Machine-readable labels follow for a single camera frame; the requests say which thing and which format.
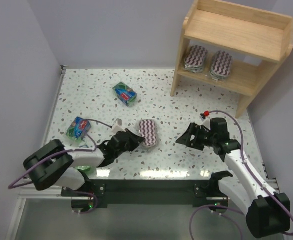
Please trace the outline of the purple zigzag sponge pack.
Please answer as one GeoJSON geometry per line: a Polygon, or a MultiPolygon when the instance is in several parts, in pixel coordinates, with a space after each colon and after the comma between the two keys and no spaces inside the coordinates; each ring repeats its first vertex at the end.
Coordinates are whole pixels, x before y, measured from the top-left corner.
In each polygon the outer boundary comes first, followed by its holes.
{"type": "Polygon", "coordinates": [[[211,62],[210,76],[215,81],[226,80],[232,71],[233,57],[226,51],[217,51],[211,62]]]}
{"type": "Polygon", "coordinates": [[[208,56],[208,50],[200,45],[193,45],[184,59],[184,67],[192,73],[202,73],[208,56]]]}
{"type": "Polygon", "coordinates": [[[141,143],[144,149],[152,149],[158,145],[158,128],[153,119],[141,119],[138,122],[138,132],[144,138],[144,141],[141,143]]]}

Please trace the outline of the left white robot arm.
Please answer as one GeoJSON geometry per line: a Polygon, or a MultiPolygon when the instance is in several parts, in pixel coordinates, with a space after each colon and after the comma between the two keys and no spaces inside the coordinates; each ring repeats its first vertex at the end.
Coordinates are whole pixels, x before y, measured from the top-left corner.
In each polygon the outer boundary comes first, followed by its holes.
{"type": "Polygon", "coordinates": [[[75,167],[107,167],[123,153],[136,150],[144,141],[144,137],[128,129],[117,132],[96,148],[66,148],[56,139],[29,156],[23,167],[38,191],[52,186],[78,190],[85,184],[86,177],[75,167]]]}

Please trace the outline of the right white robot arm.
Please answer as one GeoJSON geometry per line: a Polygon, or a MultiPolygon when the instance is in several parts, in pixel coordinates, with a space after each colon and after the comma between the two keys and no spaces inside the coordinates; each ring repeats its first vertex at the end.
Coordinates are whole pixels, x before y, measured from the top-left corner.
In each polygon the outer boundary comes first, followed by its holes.
{"type": "Polygon", "coordinates": [[[243,147],[230,138],[224,118],[206,119],[202,125],[191,123],[176,143],[188,148],[213,148],[229,170],[213,173],[207,193],[220,192],[231,198],[245,215],[251,234],[263,238],[290,229],[290,200],[285,193],[277,193],[253,167],[243,147]]]}

